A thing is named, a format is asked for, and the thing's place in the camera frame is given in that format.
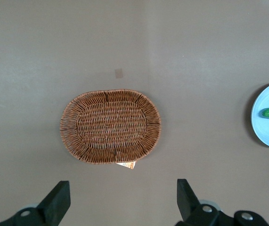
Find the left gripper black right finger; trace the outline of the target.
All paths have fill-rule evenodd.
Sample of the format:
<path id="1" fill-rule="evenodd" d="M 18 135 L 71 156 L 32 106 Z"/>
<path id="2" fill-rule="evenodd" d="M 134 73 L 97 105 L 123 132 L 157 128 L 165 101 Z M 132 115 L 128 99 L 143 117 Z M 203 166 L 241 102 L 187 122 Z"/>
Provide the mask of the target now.
<path id="1" fill-rule="evenodd" d="M 230 217 L 211 204 L 200 203 L 186 179 L 177 180 L 177 205 L 182 216 L 178 226 L 269 226 L 255 212 L 239 210 Z"/>

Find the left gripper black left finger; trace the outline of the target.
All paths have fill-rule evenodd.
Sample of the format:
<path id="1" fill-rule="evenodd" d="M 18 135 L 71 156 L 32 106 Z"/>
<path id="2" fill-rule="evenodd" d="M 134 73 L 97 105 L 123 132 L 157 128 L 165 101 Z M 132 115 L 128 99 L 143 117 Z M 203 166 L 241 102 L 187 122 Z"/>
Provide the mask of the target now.
<path id="1" fill-rule="evenodd" d="M 0 226 L 58 226 L 70 205 L 70 183 L 60 181 L 37 207 L 19 210 Z"/>

